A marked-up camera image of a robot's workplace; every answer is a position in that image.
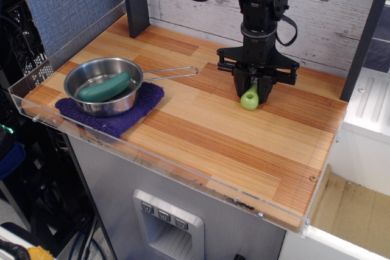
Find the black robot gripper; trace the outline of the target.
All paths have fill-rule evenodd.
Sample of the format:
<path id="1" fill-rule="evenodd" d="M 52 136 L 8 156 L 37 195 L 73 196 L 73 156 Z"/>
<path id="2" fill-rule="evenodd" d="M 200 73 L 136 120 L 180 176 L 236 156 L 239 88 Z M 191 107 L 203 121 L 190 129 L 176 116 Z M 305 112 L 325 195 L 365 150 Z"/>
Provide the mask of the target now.
<path id="1" fill-rule="evenodd" d="M 217 50 L 218 69 L 233 75 L 237 96 L 242 96 L 249 89 L 251 81 L 258 78 L 259 103 L 264 104 L 275 83 L 296 83 L 299 64 L 276 49 L 276 25 L 261 32 L 242 25 L 241 33 L 242 46 Z"/>

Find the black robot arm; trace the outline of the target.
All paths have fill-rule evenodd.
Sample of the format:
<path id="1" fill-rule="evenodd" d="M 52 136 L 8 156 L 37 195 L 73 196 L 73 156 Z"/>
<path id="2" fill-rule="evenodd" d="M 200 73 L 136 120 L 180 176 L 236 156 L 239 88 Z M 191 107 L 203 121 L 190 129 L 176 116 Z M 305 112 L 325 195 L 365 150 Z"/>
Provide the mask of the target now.
<path id="1" fill-rule="evenodd" d="M 299 63 L 279 53 L 275 46 L 280 41 L 278 22 L 296 25 L 284 14 L 289 9 L 288 1 L 238 0 L 243 14 L 243 44 L 220 48 L 217 54 L 218 68 L 232 73 L 239 97 L 249 90 L 253 81 L 257 82 L 260 104 L 267 101 L 276 83 L 295 84 Z"/>

